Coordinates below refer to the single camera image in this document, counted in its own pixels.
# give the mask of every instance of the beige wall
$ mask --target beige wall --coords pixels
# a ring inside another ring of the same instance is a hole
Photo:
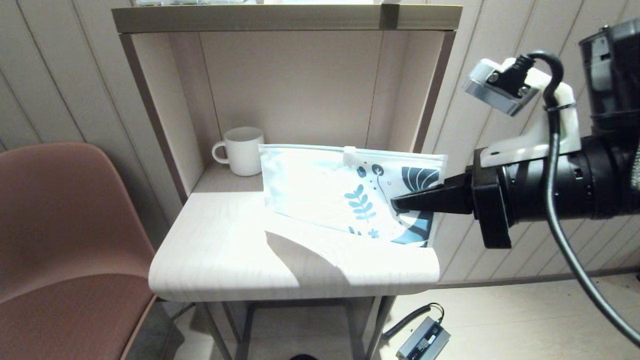
[[[481,58],[502,61],[537,48],[560,54],[565,81],[588,131],[588,100],[577,42],[606,23],[640,15],[636,0],[434,0],[464,4],[451,60],[424,152],[451,156],[462,171],[473,149],[518,135],[540,114],[530,104],[515,118],[460,92]],[[125,180],[154,243],[181,205],[118,40],[110,8],[129,1],[0,2],[0,151],[41,142],[98,145]],[[588,270],[640,262],[640,218],[565,222]],[[512,228],[512,250],[485,250],[471,216],[447,215],[435,244],[445,282],[566,273],[544,223]]]

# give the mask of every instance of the shelf board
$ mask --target shelf board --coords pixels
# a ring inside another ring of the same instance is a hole
[[[454,5],[200,5],[113,9],[119,33],[455,30]]]
[[[261,192],[262,189],[262,174],[238,176],[231,172],[229,165],[213,162],[204,170],[193,192]]]

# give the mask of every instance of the mug handle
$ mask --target mug handle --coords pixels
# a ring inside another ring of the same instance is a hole
[[[221,146],[225,146],[225,142],[224,142],[224,141],[216,142],[216,145],[213,145],[213,148],[211,149],[211,155],[213,155],[213,158],[214,158],[218,163],[221,163],[221,164],[228,164],[228,163],[229,163],[229,159],[223,159],[223,158],[219,157],[218,155],[216,155],[216,149],[217,149],[218,147],[221,147]]]

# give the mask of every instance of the black cable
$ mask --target black cable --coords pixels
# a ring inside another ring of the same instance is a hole
[[[444,319],[444,307],[442,307],[442,305],[438,304],[437,302],[430,302],[429,304],[426,304],[425,306],[422,306],[414,310],[409,315],[405,316],[402,320],[400,320],[397,324],[395,324],[391,329],[389,329],[387,332],[384,332],[380,336],[380,340],[387,341],[390,338],[393,338],[400,330],[402,330],[403,327],[407,326],[407,324],[409,324],[413,319],[415,319],[416,317],[424,313],[428,313],[431,310],[432,306],[438,309],[442,313],[442,315],[438,319],[438,323],[442,323],[442,320]]]
[[[529,54],[531,58],[541,59],[551,68],[551,82],[547,85],[543,93],[543,98],[547,108],[554,108],[557,106],[557,99],[554,96],[556,88],[562,82],[564,69],[560,59],[545,51],[535,51]],[[564,235],[564,231],[558,221],[556,214],[555,204],[555,180],[558,157],[560,153],[560,114],[559,111],[549,111],[549,152],[547,155],[547,161],[544,165],[544,182],[545,182],[545,207],[547,210],[547,222],[551,229],[551,233],[554,235],[560,251],[563,253],[564,258],[567,260],[569,267],[575,274],[578,283],[582,286],[584,292],[591,299],[594,305],[600,310],[600,312],[615,326],[622,335],[626,336],[636,346],[640,347],[640,334],[633,329],[622,317],[611,307],[611,305],[604,299],[602,294],[598,291],[598,288],[591,282],[589,275],[584,271],[584,268],[580,264],[578,257],[571,248],[571,245]]]

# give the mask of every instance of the chair backrest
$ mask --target chair backrest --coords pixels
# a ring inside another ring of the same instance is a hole
[[[153,255],[120,176],[97,147],[0,153],[0,302],[81,276],[147,277]]]

